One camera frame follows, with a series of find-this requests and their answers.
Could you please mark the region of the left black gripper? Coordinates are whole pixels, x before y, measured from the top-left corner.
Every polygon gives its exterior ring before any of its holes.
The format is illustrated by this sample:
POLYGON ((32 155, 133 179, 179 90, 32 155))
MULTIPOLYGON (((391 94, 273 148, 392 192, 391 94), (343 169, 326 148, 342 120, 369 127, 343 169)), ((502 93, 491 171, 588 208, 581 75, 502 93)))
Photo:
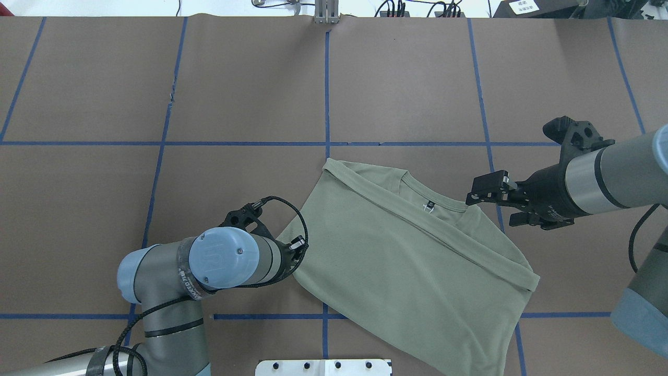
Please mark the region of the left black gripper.
POLYGON ((274 278, 275 283, 288 278, 293 274, 299 260, 301 259, 301 252, 307 247, 307 240, 303 236, 296 236, 289 245, 283 244, 279 247, 281 252, 281 263, 274 278))

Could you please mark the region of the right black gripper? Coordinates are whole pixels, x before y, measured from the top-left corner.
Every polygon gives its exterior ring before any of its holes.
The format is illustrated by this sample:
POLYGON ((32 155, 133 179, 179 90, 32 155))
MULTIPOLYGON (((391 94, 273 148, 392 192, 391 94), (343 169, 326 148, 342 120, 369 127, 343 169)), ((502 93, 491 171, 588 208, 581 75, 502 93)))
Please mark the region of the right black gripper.
POLYGON ((541 169, 518 183, 511 180, 506 170, 474 178, 471 191, 466 195, 466 205, 507 203, 517 186, 528 204, 521 212, 511 214, 511 228, 539 226, 551 230, 574 224, 573 207, 566 195, 563 174, 557 164, 541 169))

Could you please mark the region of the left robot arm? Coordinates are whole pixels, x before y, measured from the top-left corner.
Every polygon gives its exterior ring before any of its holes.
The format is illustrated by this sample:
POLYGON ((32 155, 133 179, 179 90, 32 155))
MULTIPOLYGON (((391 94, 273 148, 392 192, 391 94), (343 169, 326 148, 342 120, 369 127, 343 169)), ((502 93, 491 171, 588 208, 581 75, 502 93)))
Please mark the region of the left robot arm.
POLYGON ((308 237, 286 243, 239 228, 127 254, 117 272, 122 296, 141 307, 112 345, 89 348, 13 375, 210 375, 202 300, 220 290, 278 283, 299 266, 308 237))

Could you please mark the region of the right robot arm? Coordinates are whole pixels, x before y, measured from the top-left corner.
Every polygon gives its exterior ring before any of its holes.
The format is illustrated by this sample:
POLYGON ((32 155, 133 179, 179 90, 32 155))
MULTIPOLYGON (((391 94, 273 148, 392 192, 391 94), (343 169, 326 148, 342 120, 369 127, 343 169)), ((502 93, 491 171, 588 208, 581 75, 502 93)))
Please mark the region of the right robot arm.
MULTIPOLYGON (((524 181, 504 170, 474 179, 467 205, 494 203, 512 207, 509 225, 544 230, 574 224, 578 217, 648 206, 647 216, 667 199, 667 126, 617 143, 588 121, 556 117, 544 124, 546 137, 560 145, 558 164, 538 170, 524 181)), ((628 243, 635 275, 611 312, 614 326, 661 357, 667 355, 667 242, 661 233, 641 266, 633 246, 642 217, 628 243)))

